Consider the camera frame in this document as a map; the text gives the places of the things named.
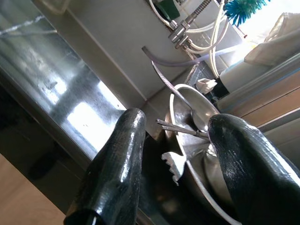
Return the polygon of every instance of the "brush bristles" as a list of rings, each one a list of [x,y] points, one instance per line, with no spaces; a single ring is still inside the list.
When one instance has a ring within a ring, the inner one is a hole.
[[[233,24],[239,26],[265,5],[265,0],[233,0],[224,6],[224,11],[228,19],[233,19]]]

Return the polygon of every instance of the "stainless steel countertop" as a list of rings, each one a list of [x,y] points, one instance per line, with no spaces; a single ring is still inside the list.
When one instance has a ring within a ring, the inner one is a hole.
[[[40,15],[28,1],[2,5],[1,30]],[[15,33],[44,30],[53,27],[40,19]],[[58,34],[0,38],[0,52],[8,79],[93,159],[125,110],[120,101]],[[75,150],[69,154],[78,158]]]

